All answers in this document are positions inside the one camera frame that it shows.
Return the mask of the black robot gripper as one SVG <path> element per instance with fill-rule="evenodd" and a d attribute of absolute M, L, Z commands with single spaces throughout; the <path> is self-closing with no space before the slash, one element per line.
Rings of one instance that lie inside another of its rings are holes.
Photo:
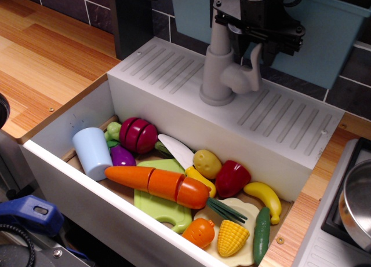
<path fill-rule="evenodd" d="M 302 0 L 214 0 L 215 20 L 227 27 L 231 50 L 242 58 L 250 44 L 263 44 L 263 64 L 272 66 L 278 53 L 294 55 L 305 28 L 286 11 Z"/>

